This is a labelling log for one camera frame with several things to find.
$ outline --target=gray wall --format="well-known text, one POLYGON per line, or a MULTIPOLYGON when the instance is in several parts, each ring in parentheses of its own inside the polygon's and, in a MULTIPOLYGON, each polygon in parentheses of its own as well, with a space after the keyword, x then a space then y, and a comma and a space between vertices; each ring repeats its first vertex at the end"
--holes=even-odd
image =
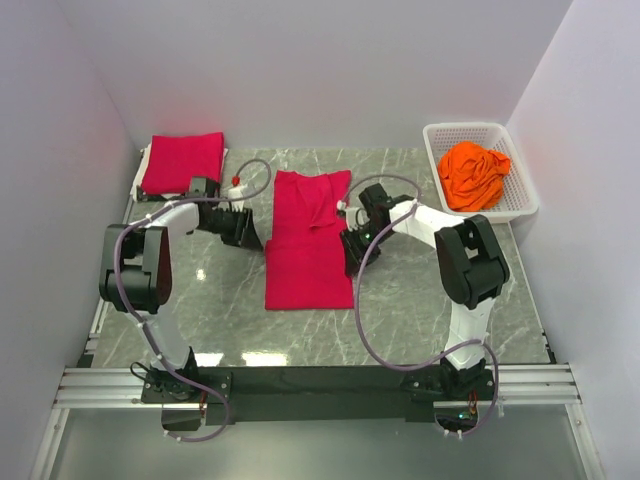
POLYGON ((575 0, 508 125, 542 202, 516 236, 611 479, 640 478, 639 16, 575 0))
POLYGON ((138 146, 421 146, 506 122, 570 0, 59 0, 138 146))
POLYGON ((26 478, 97 301, 132 144, 54 2, 0 8, 0 471, 26 478))

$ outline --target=marble table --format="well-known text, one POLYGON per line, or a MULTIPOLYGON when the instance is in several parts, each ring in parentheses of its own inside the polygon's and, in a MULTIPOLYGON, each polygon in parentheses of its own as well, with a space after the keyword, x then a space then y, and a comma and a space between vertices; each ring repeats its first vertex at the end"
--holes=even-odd
MULTIPOLYGON (((250 158, 278 169, 317 175, 350 169, 353 178, 398 173, 424 189, 423 202, 440 207, 423 149, 231 149, 223 185, 250 158)), ((259 166, 243 174, 260 185, 259 166)), ((395 180, 381 183, 391 195, 413 194, 395 180)), ((273 189, 253 199, 256 230, 271 237, 273 189)), ((130 220, 155 211, 159 203, 138 203, 130 220)), ((490 319, 490 345, 501 363, 549 363, 546 337, 509 225, 495 226, 511 268, 490 319)), ((362 346, 352 310, 266 311, 265 262, 261 253, 223 245, 217 236, 195 232, 173 250, 173 296, 168 308, 193 346, 201 365, 360 365, 375 363, 362 346)), ((396 363, 423 361, 444 347, 451 303, 440 284, 435 251, 395 235, 364 277, 362 318, 373 347, 396 363)), ((135 327, 109 306, 104 310, 93 367, 128 367, 147 353, 135 327)))

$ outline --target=purple cable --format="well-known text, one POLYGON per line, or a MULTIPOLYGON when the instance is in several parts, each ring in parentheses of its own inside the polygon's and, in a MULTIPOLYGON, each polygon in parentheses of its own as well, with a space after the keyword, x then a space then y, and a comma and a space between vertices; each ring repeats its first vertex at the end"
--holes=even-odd
POLYGON ((442 353, 434 356, 433 358, 430 358, 426 362, 419 363, 417 365, 395 365, 393 363, 387 362, 384 358, 382 358, 380 355, 378 355, 375 352, 373 347, 371 347, 371 344, 369 344, 369 341, 367 340, 367 337, 364 333, 364 328, 362 327, 362 320, 360 318, 360 287, 362 286, 362 276, 364 274, 365 267, 367 266, 367 262, 369 261, 369 257, 371 256, 371 253, 376 248, 376 245, 378 244, 378 242, 380 242, 380 239, 382 237, 384 237, 389 231, 391 231, 393 227, 405 221, 407 218, 411 217, 416 212, 416 210, 418 209, 418 202, 420 201, 420 196, 422 194, 420 187, 414 181, 408 178, 402 177, 400 175, 380 174, 380 175, 371 175, 371 176, 365 177, 362 180, 355 183, 351 188, 349 188, 349 191, 344 196, 343 201, 346 201, 347 196, 355 187, 362 184, 363 182, 366 182, 367 180, 371 180, 373 178, 379 178, 379 177, 395 178, 395 179, 399 179, 404 182, 407 182, 416 188, 417 195, 416 195, 416 200, 414 201, 414 204, 411 207, 411 209, 407 213, 405 213, 404 215, 402 215, 401 217, 397 218, 396 220, 391 222, 389 225, 384 227, 380 231, 380 233, 378 233, 378 235, 375 236, 375 238, 369 245, 369 248, 367 248, 367 251, 364 254, 362 263, 360 265, 360 269, 358 270, 358 277, 356 279, 356 289, 354 292, 354 305, 353 305, 353 309, 356 317, 356 328, 358 329, 358 335, 360 336, 360 340, 362 341, 364 348, 367 350, 367 352, 369 352, 369 355, 371 355, 376 362, 378 362, 380 365, 384 367, 387 367, 391 370, 396 370, 398 372, 413 372, 415 370, 420 370, 422 368, 428 367, 429 365, 433 365, 435 362, 443 359, 450 353, 453 353, 456 350, 459 350, 463 347, 468 347, 470 345, 482 345, 482 347, 484 347, 484 349, 489 353, 489 356, 491 357, 491 361, 493 362, 495 388, 493 390, 493 398, 491 399, 491 404, 489 405, 487 413, 483 415, 482 418, 480 418, 480 420, 478 421, 475 427, 471 428, 470 430, 467 430, 466 432, 462 432, 463 436, 469 435, 470 433, 475 432, 478 428, 480 428, 482 425, 485 424, 485 422, 491 416, 493 410, 495 409, 496 403, 498 402, 498 385, 499 385, 498 359, 495 353, 493 352, 493 350, 491 350, 491 348, 489 347, 489 345, 485 344, 482 340, 476 340, 476 339, 467 340, 465 342, 459 343, 458 345, 454 345, 453 347, 443 351, 442 353))
MULTIPOLYGON (((238 171, 236 173, 236 176, 240 175, 240 172, 249 164, 251 163, 261 163, 265 166, 266 170, 267 170, 267 180, 264 183, 263 186, 261 186, 259 189, 257 189, 255 192, 250 193, 249 195, 246 195, 244 197, 240 197, 240 198, 235 198, 232 201, 241 201, 241 200, 248 200, 250 198, 253 198, 259 194, 261 194, 262 192, 264 192, 266 190, 266 188, 269 186, 269 183, 271 182, 271 167, 269 166, 269 164, 267 162, 265 162, 262 159, 259 158, 254 158, 252 160, 248 160, 247 162, 243 163, 240 168, 238 168, 238 171)), ((118 238, 116 239, 116 244, 115 247, 113 249, 113 270, 114 270, 114 275, 115 275, 115 279, 116 279, 116 287, 118 289, 118 293, 120 294, 120 299, 122 300, 122 303, 124 305, 124 307, 127 309, 127 312, 130 313, 133 318, 135 318, 141 325, 142 325, 142 332, 144 333, 144 336, 147 338, 147 341, 149 342, 149 346, 151 347, 151 350, 154 354, 154 356, 160 361, 160 363, 162 364, 162 366, 167 370, 167 372, 169 372, 169 374, 171 374, 173 377, 175 377, 176 379, 178 379, 179 381, 186 383, 187 385, 190 385, 194 388, 197 388, 199 390, 202 390, 203 392, 206 392, 208 394, 213 395, 214 397, 216 397, 218 400, 220 400, 222 402, 222 404, 224 405, 224 409, 225 409, 225 417, 224 420, 222 421, 222 425, 220 425, 220 427, 218 429, 216 429, 214 432, 210 433, 209 435, 205 435, 202 437, 181 437, 180 435, 177 435, 173 432, 167 432, 167 435, 169 435, 172 438, 175 438, 178 441, 181 442, 190 442, 190 443, 195 443, 195 442, 204 442, 206 440, 210 440, 214 437, 217 437, 218 435, 220 435, 220 433, 222 433, 222 431, 227 427, 227 425, 229 425, 229 422, 231 421, 231 406, 229 405, 229 402, 227 401, 227 399, 224 397, 224 395, 220 394, 219 392, 216 392, 215 390, 213 390, 210 387, 207 387, 206 385, 202 385, 201 383, 198 382, 194 382, 193 380, 190 380, 186 377, 183 377, 182 375, 180 375, 178 372, 175 371, 175 369, 173 368, 173 366, 167 362, 164 358, 164 356, 162 355, 162 352, 160 351, 160 349, 158 348, 158 344, 156 343, 155 339, 153 338, 153 335, 151 334, 151 332, 149 331, 144 318, 142 318, 142 316, 136 312, 136 310, 133 308, 133 305, 131 305, 131 302, 129 301, 129 297, 127 297, 127 292, 124 289, 124 284, 122 283, 122 271, 120 268, 120 258, 122 255, 122 242, 124 241, 125 237, 132 232, 133 230, 143 227, 145 225, 148 225, 149 223, 153 222, 155 219, 157 219, 158 217, 160 217, 161 215, 165 214, 166 212, 168 212, 169 210, 180 206, 180 205, 185 205, 187 203, 203 203, 203 202, 227 202, 229 201, 228 198, 186 198, 184 200, 178 200, 178 201, 174 201, 174 202, 170 202, 168 205, 165 205, 164 207, 162 207, 160 210, 158 210, 157 212, 153 213, 152 215, 149 215, 148 217, 139 220, 137 222, 132 223, 131 225, 127 226, 121 233, 120 235, 118 235, 118 238)))

